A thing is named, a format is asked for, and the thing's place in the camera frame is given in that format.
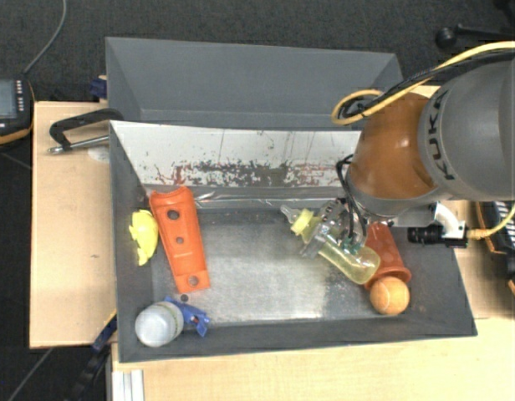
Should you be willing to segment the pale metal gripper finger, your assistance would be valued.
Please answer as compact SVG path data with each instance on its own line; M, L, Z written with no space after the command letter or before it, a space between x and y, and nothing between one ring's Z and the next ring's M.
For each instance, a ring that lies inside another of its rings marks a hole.
M307 258L315 258L324 247L327 240L328 237L320 232L312 234L308 238L303 238L301 255Z
M339 203L336 200L329 200L319 209L319 219L328 226L337 226L339 222Z

